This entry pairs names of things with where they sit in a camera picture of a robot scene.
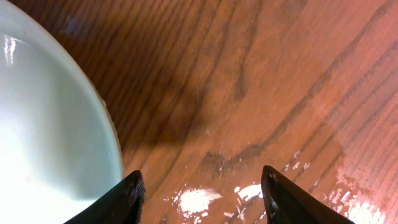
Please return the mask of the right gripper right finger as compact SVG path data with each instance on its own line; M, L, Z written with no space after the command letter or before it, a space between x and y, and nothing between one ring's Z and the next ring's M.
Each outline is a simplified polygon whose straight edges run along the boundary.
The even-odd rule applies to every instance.
M271 166L263 167L261 189L270 224L353 224Z

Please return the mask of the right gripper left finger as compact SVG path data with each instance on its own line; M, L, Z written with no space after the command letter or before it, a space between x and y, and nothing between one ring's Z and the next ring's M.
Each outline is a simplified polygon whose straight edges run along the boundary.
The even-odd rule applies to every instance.
M140 224L146 189L135 170L65 224Z

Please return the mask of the light blue plate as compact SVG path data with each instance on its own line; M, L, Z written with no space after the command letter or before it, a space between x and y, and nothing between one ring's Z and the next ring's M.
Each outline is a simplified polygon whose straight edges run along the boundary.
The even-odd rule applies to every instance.
M103 100L35 20L1 2L1 222L65 223L124 177Z

